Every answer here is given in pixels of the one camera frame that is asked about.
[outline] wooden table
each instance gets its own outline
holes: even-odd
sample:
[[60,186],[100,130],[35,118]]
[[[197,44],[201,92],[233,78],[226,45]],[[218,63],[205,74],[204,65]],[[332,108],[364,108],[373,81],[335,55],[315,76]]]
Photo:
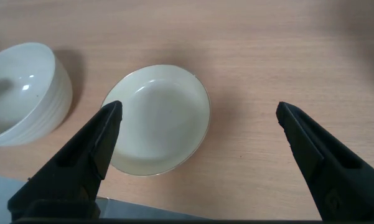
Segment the wooden table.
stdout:
[[295,104],[374,167],[374,1],[0,0],[0,50],[42,42],[74,88],[65,122],[0,148],[26,180],[130,72],[159,63],[198,76],[212,101],[200,149],[163,175],[109,168],[99,195],[209,218],[319,219],[275,117]]

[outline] shallow dish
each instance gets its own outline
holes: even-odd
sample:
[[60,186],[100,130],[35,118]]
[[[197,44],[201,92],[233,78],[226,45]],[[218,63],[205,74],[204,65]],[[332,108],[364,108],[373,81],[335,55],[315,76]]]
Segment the shallow dish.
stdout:
[[203,141],[210,101],[198,78],[173,65],[153,65],[123,78],[106,105],[123,104],[111,163],[131,175],[155,175],[188,159]]

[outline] bowl rim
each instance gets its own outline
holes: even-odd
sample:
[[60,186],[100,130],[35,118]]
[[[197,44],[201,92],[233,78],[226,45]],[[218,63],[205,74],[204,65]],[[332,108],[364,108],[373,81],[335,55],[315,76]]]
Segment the bowl rim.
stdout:
[[131,176],[135,176],[135,177],[150,177],[150,176],[155,176],[155,175],[160,175],[160,174],[165,174],[167,172],[170,172],[172,170],[174,170],[175,168],[181,166],[185,161],[187,161],[190,157],[192,157],[192,155],[195,154],[195,152],[198,150],[198,148],[200,147],[200,145],[203,143],[203,141],[205,140],[206,138],[206,135],[208,133],[208,130],[209,130],[209,127],[210,127],[210,123],[212,121],[212,102],[210,101],[210,97],[209,97],[209,94],[208,94],[208,91],[205,87],[205,85],[202,83],[202,81],[195,75],[193,74],[192,72],[188,71],[187,69],[183,68],[183,67],[180,67],[178,65],[170,65],[170,64],[155,64],[155,65],[148,65],[148,66],[145,66],[143,68],[139,68],[131,73],[129,73],[128,75],[126,75],[125,77],[123,77],[121,80],[119,80],[112,88],[111,90],[106,94],[102,104],[101,104],[101,107],[102,108],[104,106],[104,102],[106,100],[106,98],[108,97],[108,95],[110,94],[110,92],[118,85],[118,83],[120,83],[122,80],[124,80],[125,78],[127,78],[128,76],[131,76],[134,72],[137,72],[138,70],[141,70],[141,69],[144,69],[144,68],[149,68],[149,67],[153,67],[153,66],[158,66],[158,65],[165,65],[165,66],[173,66],[173,67],[178,67],[178,68],[181,68],[187,72],[189,72],[191,75],[193,75],[197,80],[198,82],[202,85],[202,87],[204,88],[205,92],[206,92],[206,97],[207,97],[207,100],[208,100],[208,106],[209,106],[209,120],[207,122],[207,127],[206,127],[206,130],[205,130],[205,133],[203,134],[202,136],[202,139],[200,140],[200,142],[198,143],[197,147],[195,147],[195,149],[181,162],[179,162],[177,165],[165,170],[165,171],[162,171],[162,172],[157,172],[157,173],[154,173],[154,174],[132,174],[130,172],[126,172],[124,170],[121,170],[119,168],[117,168],[116,166],[114,166],[112,164],[112,161],[110,162],[111,166],[113,166],[116,170],[124,173],[124,174],[127,174],[127,175],[131,175]]
[[55,69],[57,67],[57,63],[56,63],[56,60],[55,60],[55,55],[54,55],[54,52],[51,50],[51,48],[48,47],[45,44],[41,44],[41,43],[38,43],[38,42],[26,42],[26,43],[17,44],[17,45],[11,46],[7,49],[4,49],[4,50],[0,51],[0,56],[2,56],[3,54],[7,54],[8,51],[15,50],[15,49],[18,49],[18,48],[21,48],[21,47],[29,47],[31,45],[41,47],[42,49],[45,49],[46,51],[50,52],[50,57],[51,57],[51,59],[54,63],[52,72],[50,72],[48,74],[48,75],[50,75],[50,77],[49,77],[49,83],[50,84],[47,86],[47,89],[44,91],[44,93],[42,94],[42,97],[36,103],[36,105],[33,107],[33,109],[31,109],[31,111],[26,116],[24,116],[20,121],[18,121],[16,124],[14,124],[9,129],[0,133],[0,138],[3,137],[4,135],[8,134],[9,132],[13,131],[14,129],[16,129],[19,126],[19,124],[21,124],[23,121],[25,121],[36,110],[36,108],[40,105],[40,103],[42,102],[42,100],[46,96],[48,90],[50,89],[52,80],[54,79]]

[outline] ceramic bowl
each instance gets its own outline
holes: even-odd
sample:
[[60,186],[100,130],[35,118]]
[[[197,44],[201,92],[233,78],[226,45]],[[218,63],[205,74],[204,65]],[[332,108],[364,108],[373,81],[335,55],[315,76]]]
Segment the ceramic bowl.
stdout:
[[68,74],[46,45],[19,44],[0,52],[0,146],[45,136],[71,102]]
[[203,141],[210,101],[198,78],[173,65],[153,65],[122,79],[103,105],[123,104],[111,163],[122,172],[161,174],[188,159]]

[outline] table surface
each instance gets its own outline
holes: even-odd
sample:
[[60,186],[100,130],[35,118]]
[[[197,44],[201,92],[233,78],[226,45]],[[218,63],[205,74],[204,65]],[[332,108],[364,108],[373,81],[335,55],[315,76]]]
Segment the table surface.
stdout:
[[74,99],[32,144],[0,148],[0,175],[26,180],[130,72],[173,64],[212,101],[198,151],[154,177],[110,167],[99,195],[209,218],[319,219],[275,111],[311,115],[374,167],[374,1],[0,0],[0,50],[50,46]]

